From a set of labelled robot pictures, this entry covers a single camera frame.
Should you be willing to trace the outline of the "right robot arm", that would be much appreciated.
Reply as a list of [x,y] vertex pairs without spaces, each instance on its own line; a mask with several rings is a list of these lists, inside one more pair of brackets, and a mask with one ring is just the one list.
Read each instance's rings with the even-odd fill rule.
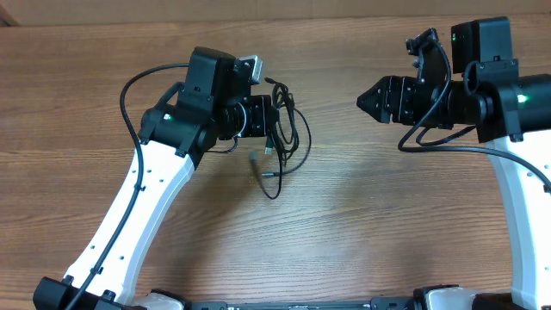
[[458,285],[417,288],[408,309],[547,309],[550,306],[550,77],[521,76],[505,16],[454,25],[446,53],[429,28],[406,41],[415,77],[385,76],[356,101],[380,123],[407,126],[402,152],[455,152],[476,132],[498,179],[511,243],[507,293]]

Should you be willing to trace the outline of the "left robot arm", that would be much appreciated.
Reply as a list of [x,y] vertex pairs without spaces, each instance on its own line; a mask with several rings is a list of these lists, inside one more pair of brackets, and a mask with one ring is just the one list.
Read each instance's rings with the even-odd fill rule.
[[62,280],[40,280],[33,303],[40,310],[187,309],[176,294],[135,289],[146,254],[172,202],[203,156],[219,140],[265,137],[277,116],[268,95],[254,96],[263,62],[196,47],[182,65],[187,74],[142,116],[126,124],[132,163],[94,237]]

